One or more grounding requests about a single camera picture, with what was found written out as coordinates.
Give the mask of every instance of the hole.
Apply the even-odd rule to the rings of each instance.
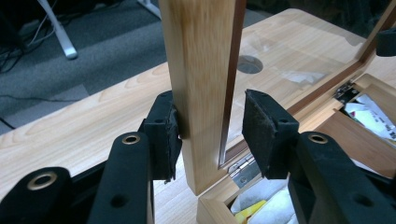
[[[355,203],[359,203],[366,207],[372,207],[374,205],[373,201],[371,201],[369,198],[367,198],[366,196],[361,195],[359,193],[355,193],[352,196],[352,199],[353,199],[353,201],[355,201]]]
[[[53,184],[57,178],[58,176],[54,172],[48,171],[31,179],[27,184],[27,188],[29,190],[44,189]]]
[[[309,139],[312,142],[318,143],[318,144],[326,144],[329,142],[325,136],[322,136],[319,134],[309,134]]]
[[[128,198],[124,195],[117,194],[111,199],[110,203],[113,207],[120,208],[128,203]]]
[[[125,145],[131,145],[138,143],[140,141],[140,137],[138,135],[129,135],[122,139],[122,143]]]
[[[263,69],[262,62],[255,57],[241,55],[238,58],[237,69],[246,74],[257,74]]]
[[[42,185],[42,184],[45,184],[45,183],[47,183],[47,182],[49,182],[49,181],[50,181],[50,176],[44,175],[44,176],[39,177],[39,178],[35,181],[35,184],[36,184],[36,185]]]

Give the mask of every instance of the yellow object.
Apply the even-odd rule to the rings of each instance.
[[[239,224],[247,224],[248,219],[253,216],[254,213],[257,212],[263,205],[265,205],[266,201],[262,200],[259,201],[258,203],[255,203],[251,205],[249,208],[246,208],[237,214],[235,214],[235,218],[238,221]]]

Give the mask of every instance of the metal hinge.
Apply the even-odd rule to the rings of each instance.
[[[333,97],[342,104],[348,103],[359,94],[359,92],[355,90],[353,86],[354,83],[349,80],[347,83],[337,89]]]
[[[242,160],[228,169],[228,174],[233,182],[239,187],[244,187],[250,180],[260,173],[260,168],[252,154],[248,154]]]

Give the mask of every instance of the gray carpet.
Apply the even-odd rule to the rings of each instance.
[[[248,10],[244,26],[263,19]],[[134,0],[97,9],[64,28],[77,59],[67,60],[53,35],[0,75],[0,118],[10,125],[20,127],[166,62],[161,21]],[[0,134],[10,130],[0,122]]]

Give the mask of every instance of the light wood tabletop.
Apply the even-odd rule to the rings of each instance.
[[[261,59],[263,70],[256,76],[236,75],[230,141],[240,136],[245,89],[263,87],[290,105],[299,92],[326,81],[327,75],[352,60],[363,42],[364,38],[296,9],[246,28],[240,54]],[[389,59],[374,59],[367,70],[375,73],[379,64],[389,64],[385,60]],[[395,87],[395,71],[386,71],[374,75]],[[34,170],[61,166],[77,175],[105,161],[113,140],[137,131],[156,96],[169,90],[164,63],[1,135],[0,198]],[[181,157],[177,179],[166,185],[155,181],[154,194],[156,223],[196,222],[197,197],[187,186]]]

